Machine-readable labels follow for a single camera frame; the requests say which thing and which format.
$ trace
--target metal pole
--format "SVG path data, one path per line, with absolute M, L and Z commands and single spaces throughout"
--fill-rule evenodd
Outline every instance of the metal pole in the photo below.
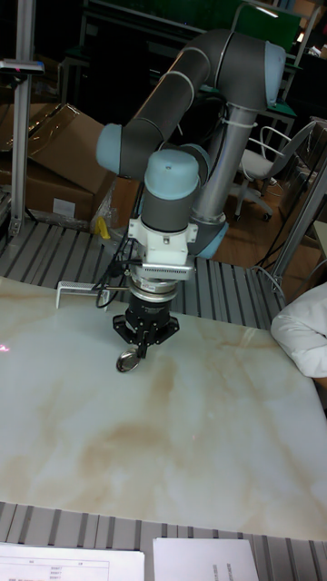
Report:
M 277 282 L 281 282 L 282 276 L 285 273 L 292 257 L 299 246 L 304 234 L 308 230 L 314 214 L 317 212 L 324 194 L 327 191 L 327 158 L 323 162 L 323 166 L 319 171 L 312 188 L 310 190 L 308 199 L 303 205 L 302 210 L 293 225 L 291 232 L 282 247 L 282 250 L 274 264 L 271 275 Z
M 26 63 L 33 60 L 35 31 L 35 0 L 19 0 L 17 11 L 16 60 Z M 28 123 L 31 101 L 31 75 L 15 90 L 13 177 L 11 222 L 9 233 L 16 236 L 24 225 L 25 186 Z

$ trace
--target person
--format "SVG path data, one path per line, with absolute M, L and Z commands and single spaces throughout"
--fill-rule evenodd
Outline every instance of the person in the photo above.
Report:
M 327 282 L 285 307 L 271 332 L 300 372 L 327 389 Z

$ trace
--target white cable tie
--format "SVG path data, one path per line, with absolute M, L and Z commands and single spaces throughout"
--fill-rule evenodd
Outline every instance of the white cable tie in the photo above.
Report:
M 193 83 L 192 83 L 191 79 L 189 79 L 186 74 L 181 73 L 180 71 L 168 71 L 168 73 L 166 73 L 162 76 L 161 80 L 163 80 L 165 78 L 165 76 L 168 76 L 168 74 L 178 74 L 178 76 L 181 76 L 189 84 L 189 86 L 191 88 L 191 92 L 192 92 L 191 102 L 190 102 L 189 107 L 188 107 L 188 108 L 190 108 L 193 101 L 194 101 L 194 97 L 195 97 L 195 90 L 194 90 Z
M 182 50 L 182 54 L 186 53 L 186 51 L 196 51 L 197 53 L 200 53 L 202 56 L 204 56 L 204 58 L 205 58 L 205 60 L 206 60 L 206 62 L 208 64 L 208 66 L 209 66 L 209 73 L 207 74 L 207 76 L 204 79 L 204 82 L 205 82 L 207 80 L 209 74 L 210 74 L 210 71 L 211 71 L 211 64 L 210 64 L 209 56 L 207 54 L 205 54 L 201 50 L 201 48 L 197 48 L 197 46 L 187 46 L 186 48 L 184 48 Z
M 258 125 L 258 123 L 254 123 L 253 125 L 246 125 L 245 123 L 237 123 L 236 121 L 230 121 L 229 119 L 222 119 L 222 123 L 227 123 L 227 125 L 234 125 L 234 127 L 242 127 L 243 129 L 252 129 Z

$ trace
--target fluorescent light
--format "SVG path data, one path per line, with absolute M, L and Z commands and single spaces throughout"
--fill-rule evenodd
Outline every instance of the fluorescent light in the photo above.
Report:
M 260 6 L 256 6 L 257 10 L 264 12 L 268 16 L 272 16 L 272 18 L 278 18 L 278 15 L 275 12 L 271 12 L 270 10 L 266 10 L 266 8 L 261 8 Z

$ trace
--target metal bracket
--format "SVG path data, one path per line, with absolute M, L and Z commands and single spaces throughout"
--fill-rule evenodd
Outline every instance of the metal bracket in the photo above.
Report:
M 18 236 L 22 227 L 22 220 L 18 220 L 17 218 L 12 218 L 9 224 L 9 235 L 10 236 Z
M 127 287 L 105 287 L 102 291 L 102 300 L 104 304 L 109 301 L 110 291 L 128 291 Z M 58 282 L 57 292 L 55 295 L 55 307 L 59 309 L 60 299 L 62 294 L 76 294 L 79 296 L 91 296 L 96 297 L 98 290 L 94 290 L 94 285 L 87 282 L 68 282 L 60 281 Z

